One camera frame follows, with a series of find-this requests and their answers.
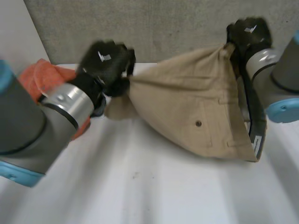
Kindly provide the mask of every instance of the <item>fabric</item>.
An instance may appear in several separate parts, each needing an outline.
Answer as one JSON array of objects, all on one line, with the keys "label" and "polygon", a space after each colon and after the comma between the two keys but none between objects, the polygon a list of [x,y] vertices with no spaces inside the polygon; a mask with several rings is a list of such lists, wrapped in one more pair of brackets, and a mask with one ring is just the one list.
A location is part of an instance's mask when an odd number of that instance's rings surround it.
[{"label": "fabric", "polygon": [[[19,82],[37,103],[41,95],[53,90],[55,87],[74,79],[76,73],[74,70],[61,68],[52,65],[50,62],[40,59],[35,64],[27,67],[18,77]],[[90,125],[90,119],[77,130],[72,139],[77,138],[84,133]]]},{"label": "fabric", "polygon": [[105,115],[146,120],[186,150],[205,157],[258,161],[238,106],[230,63],[234,46],[199,49],[130,78],[126,96]]}]

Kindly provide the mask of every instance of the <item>button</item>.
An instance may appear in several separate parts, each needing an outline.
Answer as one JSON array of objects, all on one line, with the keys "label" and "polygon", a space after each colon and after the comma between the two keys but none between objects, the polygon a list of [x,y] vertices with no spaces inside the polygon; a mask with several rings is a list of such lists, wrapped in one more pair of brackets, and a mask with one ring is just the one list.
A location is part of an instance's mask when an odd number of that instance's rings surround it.
[{"label": "button", "polygon": [[200,127],[200,126],[202,125],[202,123],[201,123],[200,120],[198,120],[198,121],[195,122],[195,125],[196,125],[197,127]]}]

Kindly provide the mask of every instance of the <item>concrete wall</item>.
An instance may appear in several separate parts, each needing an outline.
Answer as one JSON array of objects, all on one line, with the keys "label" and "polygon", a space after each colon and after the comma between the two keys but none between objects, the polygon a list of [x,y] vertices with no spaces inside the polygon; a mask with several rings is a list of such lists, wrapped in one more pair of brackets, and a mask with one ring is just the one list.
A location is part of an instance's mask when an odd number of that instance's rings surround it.
[{"label": "concrete wall", "polygon": [[220,45],[226,26],[264,16],[282,50],[299,28],[298,0],[25,0],[52,63],[77,63],[97,39],[124,42],[138,62]]},{"label": "concrete wall", "polygon": [[40,58],[49,59],[22,0],[0,1],[0,58],[16,75]]}]

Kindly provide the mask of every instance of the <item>gray wall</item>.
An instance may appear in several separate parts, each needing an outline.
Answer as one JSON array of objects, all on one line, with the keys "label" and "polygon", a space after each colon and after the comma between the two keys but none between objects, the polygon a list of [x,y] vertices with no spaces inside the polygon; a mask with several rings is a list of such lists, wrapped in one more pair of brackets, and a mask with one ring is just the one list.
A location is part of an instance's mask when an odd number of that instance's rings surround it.
[{"label": "gray wall", "polygon": [[77,63],[97,39],[124,42],[157,62],[226,40],[226,26],[264,16],[282,50],[299,29],[298,0],[25,0],[52,63]]}]

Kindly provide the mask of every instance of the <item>silver metal band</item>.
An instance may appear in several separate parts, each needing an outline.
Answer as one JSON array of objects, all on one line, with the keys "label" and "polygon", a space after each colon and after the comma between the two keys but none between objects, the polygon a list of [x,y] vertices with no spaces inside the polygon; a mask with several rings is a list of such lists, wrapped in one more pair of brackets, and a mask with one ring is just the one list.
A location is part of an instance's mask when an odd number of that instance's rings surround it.
[{"label": "silver metal band", "polygon": [[88,116],[93,112],[93,102],[78,87],[65,83],[52,91],[42,104],[56,105],[71,115],[78,126],[84,124]]},{"label": "silver metal band", "polygon": [[246,71],[250,77],[253,78],[254,74],[261,68],[274,64],[279,61],[278,52],[275,49],[264,49],[254,54],[246,64]]}]

